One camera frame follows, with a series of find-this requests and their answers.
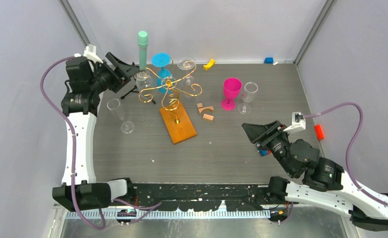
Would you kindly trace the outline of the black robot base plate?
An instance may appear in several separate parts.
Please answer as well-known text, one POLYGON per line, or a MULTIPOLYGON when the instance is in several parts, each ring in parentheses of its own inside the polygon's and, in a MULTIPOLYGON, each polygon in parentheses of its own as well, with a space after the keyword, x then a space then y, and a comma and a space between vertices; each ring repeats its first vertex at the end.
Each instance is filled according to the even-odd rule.
POLYGON ((227 211, 262 211, 264 205, 285 205, 283 198, 270 197, 266 185, 258 184, 177 184, 133 183, 126 195, 119 196, 133 205, 158 211, 216 211, 225 205, 227 211))

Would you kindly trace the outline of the clear wine glass front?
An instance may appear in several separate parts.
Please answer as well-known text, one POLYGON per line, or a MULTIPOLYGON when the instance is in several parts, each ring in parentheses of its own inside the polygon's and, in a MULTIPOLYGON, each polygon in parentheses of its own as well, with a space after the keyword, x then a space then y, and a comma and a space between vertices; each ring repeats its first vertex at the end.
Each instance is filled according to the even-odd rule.
POLYGON ((255 82, 247 82, 244 85, 241 95, 243 103, 237 107, 241 114, 246 115, 251 112, 251 103, 255 100, 258 89, 259 87, 255 82))

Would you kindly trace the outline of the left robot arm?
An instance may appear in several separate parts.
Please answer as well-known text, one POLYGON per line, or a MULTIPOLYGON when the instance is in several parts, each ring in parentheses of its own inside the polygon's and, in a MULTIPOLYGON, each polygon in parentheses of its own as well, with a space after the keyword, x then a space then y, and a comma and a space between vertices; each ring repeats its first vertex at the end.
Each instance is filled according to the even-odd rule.
POLYGON ((118 92, 140 71, 134 63, 127 64, 112 53, 106 58, 97 60, 85 54, 65 61, 67 92, 59 112, 67 128, 66 166, 61 185, 52 189, 52 196, 71 212, 107 208, 116 198, 130 205, 136 197, 129 178, 98 182, 95 176, 94 129, 100 95, 107 90, 118 92))

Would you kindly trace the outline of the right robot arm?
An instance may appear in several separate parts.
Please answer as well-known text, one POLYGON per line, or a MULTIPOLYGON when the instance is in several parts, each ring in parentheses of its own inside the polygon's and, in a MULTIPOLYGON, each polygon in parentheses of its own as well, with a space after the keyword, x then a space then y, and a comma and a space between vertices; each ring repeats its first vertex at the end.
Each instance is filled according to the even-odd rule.
POLYGON ((320 155, 320 150, 298 139, 289 142, 291 133, 305 130, 304 119, 293 119, 290 126, 279 121, 266 125, 243 123, 249 141, 259 150, 269 150, 290 178, 303 178, 301 184, 271 177, 267 199, 272 203, 297 202, 319 207, 348 217, 353 225, 368 231, 388 231, 388 193, 355 185, 350 174, 336 162, 320 155))

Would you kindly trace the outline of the pink plastic wine glass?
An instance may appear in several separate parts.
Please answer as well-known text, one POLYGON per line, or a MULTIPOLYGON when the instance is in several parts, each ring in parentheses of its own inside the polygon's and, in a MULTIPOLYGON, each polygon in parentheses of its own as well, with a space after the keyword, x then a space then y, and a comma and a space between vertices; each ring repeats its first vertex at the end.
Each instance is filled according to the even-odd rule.
POLYGON ((221 107, 226 111, 231 111, 235 108, 235 99, 242 89, 242 82, 238 78, 228 78, 223 83, 224 99, 221 102, 221 107))

